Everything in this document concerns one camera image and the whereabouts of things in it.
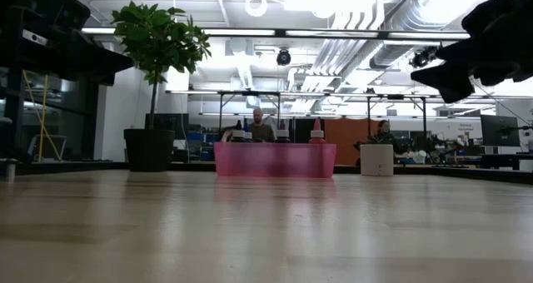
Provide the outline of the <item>translucent pink plastic bin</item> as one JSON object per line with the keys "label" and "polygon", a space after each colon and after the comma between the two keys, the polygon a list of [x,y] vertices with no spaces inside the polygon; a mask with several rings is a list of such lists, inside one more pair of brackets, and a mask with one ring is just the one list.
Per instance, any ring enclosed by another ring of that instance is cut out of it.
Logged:
{"label": "translucent pink plastic bin", "polygon": [[218,176],[330,178],[336,145],[217,142],[214,157]]}

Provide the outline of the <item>black aluminium table frame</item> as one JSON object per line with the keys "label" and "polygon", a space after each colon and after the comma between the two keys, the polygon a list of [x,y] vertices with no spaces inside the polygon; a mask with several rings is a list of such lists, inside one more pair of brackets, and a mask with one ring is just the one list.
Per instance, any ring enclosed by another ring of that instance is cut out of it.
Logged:
{"label": "black aluminium table frame", "polygon": [[[126,162],[45,162],[35,164],[21,164],[17,162],[16,175],[42,175],[53,173],[67,173],[78,171],[107,171],[107,170],[126,170]],[[193,163],[181,164],[172,163],[167,169],[169,171],[207,171],[215,172],[214,164]],[[353,174],[360,175],[361,168],[358,166],[334,166],[333,174]],[[0,176],[7,174],[7,162],[0,161]],[[483,181],[500,181],[514,184],[525,184],[533,186],[533,171],[512,171],[496,169],[475,169],[443,166],[395,166],[395,175],[413,175],[413,176],[446,176],[465,178]]]}

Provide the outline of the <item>succulent in white pot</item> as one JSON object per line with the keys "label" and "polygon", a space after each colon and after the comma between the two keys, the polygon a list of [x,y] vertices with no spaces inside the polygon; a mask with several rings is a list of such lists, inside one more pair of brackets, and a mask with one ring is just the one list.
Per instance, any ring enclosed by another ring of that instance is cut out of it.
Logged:
{"label": "succulent in white pot", "polygon": [[393,176],[394,146],[391,134],[368,137],[360,145],[360,167],[363,176]]}

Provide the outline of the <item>black monitor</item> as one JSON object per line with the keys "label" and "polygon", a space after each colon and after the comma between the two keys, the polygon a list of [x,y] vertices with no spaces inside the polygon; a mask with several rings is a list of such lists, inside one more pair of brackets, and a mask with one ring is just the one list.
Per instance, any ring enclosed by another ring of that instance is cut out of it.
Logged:
{"label": "black monitor", "polygon": [[515,117],[481,115],[484,146],[519,146],[520,136]]}
{"label": "black monitor", "polygon": [[174,139],[177,141],[187,139],[188,125],[188,113],[156,113],[153,118],[155,129],[175,132]]}

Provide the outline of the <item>large red food coloring bottle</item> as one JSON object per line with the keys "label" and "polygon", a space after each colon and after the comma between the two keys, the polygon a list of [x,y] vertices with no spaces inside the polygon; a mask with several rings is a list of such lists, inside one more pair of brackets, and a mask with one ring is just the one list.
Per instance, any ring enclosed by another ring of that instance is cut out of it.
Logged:
{"label": "large red food coloring bottle", "polygon": [[314,121],[313,129],[310,132],[310,140],[309,142],[311,144],[325,144],[325,133],[322,130],[321,126],[321,118],[317,118]]}

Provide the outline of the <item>overhead light bar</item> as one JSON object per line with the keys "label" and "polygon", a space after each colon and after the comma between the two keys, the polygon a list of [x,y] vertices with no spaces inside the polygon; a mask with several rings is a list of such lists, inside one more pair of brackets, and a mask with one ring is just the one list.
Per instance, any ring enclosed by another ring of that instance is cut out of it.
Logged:
{"label": "overhead light bar", "polygon": [[206,28],[204,32],[212,37],[274,37],[308,39],[357,39],[454,42],[470,37],[467,32],[443,31],[387,31],[387,30],[330,30],[330,29],[247,29]]}

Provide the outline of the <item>right arm's black gripper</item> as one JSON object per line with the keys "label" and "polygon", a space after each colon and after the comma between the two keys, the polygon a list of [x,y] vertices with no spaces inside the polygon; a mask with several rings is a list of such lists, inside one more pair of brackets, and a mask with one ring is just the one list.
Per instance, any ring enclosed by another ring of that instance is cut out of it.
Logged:
{"label": "right arm's black gripper", "polygon": [[484,86],[533,77],[533,0],[487,0],[466,14],[461,26],[469,37],[438,50],[446,62],[414,71],[413,81],[453,103],[475,92],[469,76]]}

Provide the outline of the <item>large purple food coloring bottle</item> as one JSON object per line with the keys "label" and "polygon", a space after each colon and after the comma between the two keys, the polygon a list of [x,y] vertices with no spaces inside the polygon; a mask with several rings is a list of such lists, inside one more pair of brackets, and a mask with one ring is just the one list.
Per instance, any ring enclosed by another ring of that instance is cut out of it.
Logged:
{"label": "large purple food coloring bottle", "polygon": [[290,141],[290,134],[289,130],[286,128],[286,123],[284,120],[280,120],[279,127],[276,130],[276,142],[288,143]]}

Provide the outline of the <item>orange partition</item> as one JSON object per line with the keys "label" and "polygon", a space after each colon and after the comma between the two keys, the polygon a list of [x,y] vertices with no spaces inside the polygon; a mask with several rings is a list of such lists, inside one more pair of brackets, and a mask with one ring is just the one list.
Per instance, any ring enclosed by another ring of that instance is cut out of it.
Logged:
{"label": "orange partition", "polygon": [[326,142],[336,145],[335,164],[355,165],[360,158],[360,153],[354,145],[358,142],[366,142],[370,135],[376,133],[378,124],[379,121],[368,118],[325,120]]}

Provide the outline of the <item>leafy plant in black pot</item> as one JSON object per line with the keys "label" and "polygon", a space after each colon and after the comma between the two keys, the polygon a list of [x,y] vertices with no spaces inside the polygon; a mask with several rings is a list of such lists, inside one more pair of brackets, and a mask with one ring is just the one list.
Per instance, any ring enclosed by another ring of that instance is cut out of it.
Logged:
{"label": "leafy plant in black pot", "polygon": [[197,64],[212,55],[209,35],[192,17],[185,23],[178,17],[186,12],[178,7],[159,8],[154,4],[129,2],[112,12],[114,35],[120,38],[124,53],[141,71],[143,80],[152,87],[146,127],[123,132],[129,170],[162,172],[167,169],[175,132],[155,128],[158,87],[167,82],[165,74],[172,68],[194,73]]}

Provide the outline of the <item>person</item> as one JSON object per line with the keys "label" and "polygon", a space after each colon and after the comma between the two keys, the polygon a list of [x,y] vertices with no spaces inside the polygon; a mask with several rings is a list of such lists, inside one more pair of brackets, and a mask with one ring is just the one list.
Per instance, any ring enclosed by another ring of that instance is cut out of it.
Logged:
{"label": "person", "polygon": [[[261,108],[253,110],[253,122],[248,125],[248,132],[252,134],[252,140],[262,140],[264,142],[274,142],[275,134],[271,125],[265,123],[263,120],[263,112]],[[240,121],[235,126],[226,127],[221,131],[221,142],[229,142],[233,136],[234,131],[245,131]]]}
{"label": "person", "polygon": [[378,124],[377,133],[369,137],[369,142],[374,144],[390,144],[396,146],[396,139],[391,133],[391,126],[387,120],[382,120]]}

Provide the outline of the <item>bottle with blue cap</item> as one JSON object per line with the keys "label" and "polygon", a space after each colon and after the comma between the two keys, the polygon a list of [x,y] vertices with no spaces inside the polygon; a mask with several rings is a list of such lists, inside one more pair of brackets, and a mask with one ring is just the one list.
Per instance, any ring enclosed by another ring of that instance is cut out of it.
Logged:
{"label": "bottle with blue cap", "polygon": [[241,121],[238,121],[232,130],[232,142],[245,142],[246,132],[243,130]]}

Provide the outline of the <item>left arm's black gripper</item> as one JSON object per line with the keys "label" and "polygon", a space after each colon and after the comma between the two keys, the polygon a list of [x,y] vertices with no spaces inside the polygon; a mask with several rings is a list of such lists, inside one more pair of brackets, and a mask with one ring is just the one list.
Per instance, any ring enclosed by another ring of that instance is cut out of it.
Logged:
{"label": "left arm's black gripper", "polygon": [[98,46],[85,37],[71,37],[70,71],[62,55],[69,29],[50,27],[44,32],[24,29],[19,39],[8,39],[10,29],[0,27],[0,67],[16,60],[24,69],[49,73],[76,82],[113,86],[118,72],[133,67],[130,57]]}

